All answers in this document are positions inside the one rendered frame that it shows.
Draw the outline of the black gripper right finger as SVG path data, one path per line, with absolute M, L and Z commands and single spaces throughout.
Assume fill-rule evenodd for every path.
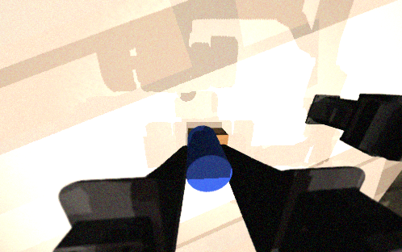
M 229 185 L 256 252 L 279 252 L 299 193 L 356 188 L 363 169 L 330 166 L 279 170 L 228 145 L 221 145 L 232 167 Z

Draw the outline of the blue marker cap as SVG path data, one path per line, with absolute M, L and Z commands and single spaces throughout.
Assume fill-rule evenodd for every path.
M 197 191 L 211 192 L 224 187 L 232 167 L 215 131 L 205 125 L 193 128 L 187 137 L 186 180 Z

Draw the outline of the brown square block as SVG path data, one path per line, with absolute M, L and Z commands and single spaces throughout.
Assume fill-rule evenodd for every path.
M 188 128 L 187 137 L 188 137 L 188 135 L 189 135 L 189 132 L 190 132 L 192 129 L 193 129 L 193 128 Z M 218 137 L 218 140 L 219 140 L 220 144 L 221 144 L 221 145 L 228 145 L 228 134 L 227 134 L 222 128 L 212 128 L 212 129 L 215 131 L 215 133 L 216 133 L 216 135 L 217 135 L 217 137 Z

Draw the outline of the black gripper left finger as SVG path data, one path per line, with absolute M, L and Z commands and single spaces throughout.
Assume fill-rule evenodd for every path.
M 144 177 L 84 179 L 59 191 L 71 225 L 147 216 L 157 252 L 175 252 L 186 186 L 187 145 Z

